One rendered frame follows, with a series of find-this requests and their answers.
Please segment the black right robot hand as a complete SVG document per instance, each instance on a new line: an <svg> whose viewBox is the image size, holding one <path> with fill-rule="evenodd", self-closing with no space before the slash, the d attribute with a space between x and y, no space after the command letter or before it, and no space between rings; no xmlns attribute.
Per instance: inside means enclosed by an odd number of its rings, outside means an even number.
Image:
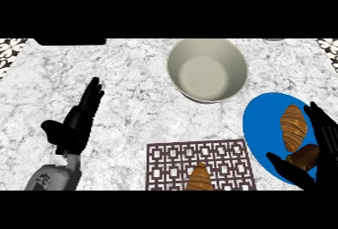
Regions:
<svg viewBox="0 0 338 229"><path fill-rule="evenodd" d="M338 191L338 123L327 115L315 102L304 106L316 141L319 143L318 177L282 160L272 152L267 153L279 175L304 191Z"/></svg>

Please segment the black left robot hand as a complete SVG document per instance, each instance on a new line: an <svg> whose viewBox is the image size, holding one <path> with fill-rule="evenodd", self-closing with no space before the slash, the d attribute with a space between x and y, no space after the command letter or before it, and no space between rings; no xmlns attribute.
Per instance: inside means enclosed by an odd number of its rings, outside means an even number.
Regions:
<svg viewBox="0 0 338 229"><path fill-rule="evenodd" d="M56 145L58 155L80 155L84 151L104 95L99 78L93 77L83 92L80 104L70 109L64 122L43 121L42 128L49 143Z"/></svg>

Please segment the blue plate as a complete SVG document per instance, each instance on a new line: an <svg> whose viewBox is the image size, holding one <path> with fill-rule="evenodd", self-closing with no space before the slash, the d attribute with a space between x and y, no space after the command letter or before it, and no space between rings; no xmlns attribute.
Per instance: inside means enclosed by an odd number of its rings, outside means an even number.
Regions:
<svg viewBox="0 0 338 229"><path fill-rule="evenodd" d="M270 92L259 95L248 103L244 111L244 138L251 153L270 174L282 181L290 182L279 174L267 158L272 152L281 159L285 159L290 152L282 141L281 118L290 105L297 105L304 110L306 103L296 97ZM301 146L316 144L316 136L307 114L303 111L307 121L307 136Z"/></svg>

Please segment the pale grey bowl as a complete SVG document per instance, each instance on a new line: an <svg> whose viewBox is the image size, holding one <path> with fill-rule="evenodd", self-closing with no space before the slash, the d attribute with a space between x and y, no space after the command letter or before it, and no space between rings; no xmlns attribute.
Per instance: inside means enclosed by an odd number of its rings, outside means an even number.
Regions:
<svg viewBox="0 0 338 229"><path fill-rule="evenodd" d="M247 83L244 54L225 38L183 39L169 53L167 69L180 93L198 103L231 99Z"/></svg>

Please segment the brown croissant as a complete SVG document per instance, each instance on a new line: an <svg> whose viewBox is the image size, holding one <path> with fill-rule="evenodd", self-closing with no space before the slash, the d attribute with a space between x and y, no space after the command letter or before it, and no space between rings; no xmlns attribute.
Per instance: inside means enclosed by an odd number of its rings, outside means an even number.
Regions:
<svg viewBox="0 0 338 229"><path fill-rule="evenodd" d="M210 180L210 174L207 171L207 165L200 162L197 167L194 168L194 172L191 174L191 180L186 185L188 191L211 191L213 185Z"/></svg>
<svg viewBox="0 0 338 229"><path fill-rule="evenodd" d="M307 120L297 105L285 108L281 118L282 141L288 152L296 153L307 136Z"/></svg>

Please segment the brown patterned placemat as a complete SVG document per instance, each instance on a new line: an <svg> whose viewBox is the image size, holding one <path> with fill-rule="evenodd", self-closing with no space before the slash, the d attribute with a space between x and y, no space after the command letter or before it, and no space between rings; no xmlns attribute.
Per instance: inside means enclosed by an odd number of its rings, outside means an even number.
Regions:
<svg viewBox="0 0 338 229"><path fill-rule="evenodd" d="M185 190L200 163L214 191L257 189L244 139L148 144L145 189Z"/></svg>

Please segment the black appliance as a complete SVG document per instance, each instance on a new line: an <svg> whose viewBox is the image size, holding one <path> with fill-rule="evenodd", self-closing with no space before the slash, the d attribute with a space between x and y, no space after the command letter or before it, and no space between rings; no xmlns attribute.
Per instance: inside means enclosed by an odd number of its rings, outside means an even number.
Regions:
<svg viewBox="0 0 338 229"><path fill-rule="evenodd" d="M42 46L101 46L107 43L105 38L37 38Z"/></svg>

